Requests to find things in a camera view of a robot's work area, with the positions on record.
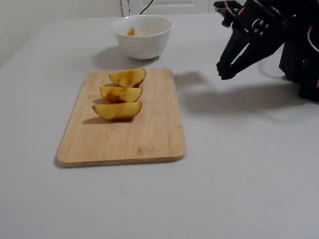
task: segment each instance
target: yellow apple flesh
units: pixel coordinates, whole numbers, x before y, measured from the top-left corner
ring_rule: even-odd
[[[141,110],[141,102],[119,103],[119,104],[101,104],[93,105],[93,110],[99,116],[111,120],[121,121],[130,120]]]
[[[135,36],[134,28],[130,28],[130,30],[128,31],[128,36]]]
[[[121,71],[109,75],[110,80],[121,87],[134,87],[141,83],[145,78],[143,68]]]
[[[135,102],[141,95],[141,88],[108,87],[100,88],[101,96],[109,102]]]

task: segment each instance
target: robotic arm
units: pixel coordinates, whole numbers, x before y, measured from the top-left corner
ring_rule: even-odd
[[[284,44],[280,68],[300,84],[299,95],[319,101],[319,0],[247,0],[214,4],[233,34],[217,64],[223,80],[274,54]]]

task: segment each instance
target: white door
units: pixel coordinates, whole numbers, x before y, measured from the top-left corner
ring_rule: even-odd
[[[151,0],[122,0],[123,16],[137,15]],[[144,14],[208,13],[210,0],[154,0]]]

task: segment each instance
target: table surface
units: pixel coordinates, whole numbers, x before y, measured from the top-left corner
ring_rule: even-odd
[[[171,18],[156,60],[122,55],[114,18],[75,19],[47,26],[1,69],[1,238],[319,238],[319,106],[281,79],[280,52],[220,80],[231,34],[221,17]],[[172,68],[187,157],[58,168],[85,75],[133,67]]]

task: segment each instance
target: wood grain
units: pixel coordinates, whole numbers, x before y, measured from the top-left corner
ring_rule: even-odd
[[[57,152],[62,167],[173,162],[185,155],[185,139],[173,74],[146,69],[140,113],[130,122],[108,122],[92,110],[103,103],[100,86],[111,71],[89,74],[80,89]]]

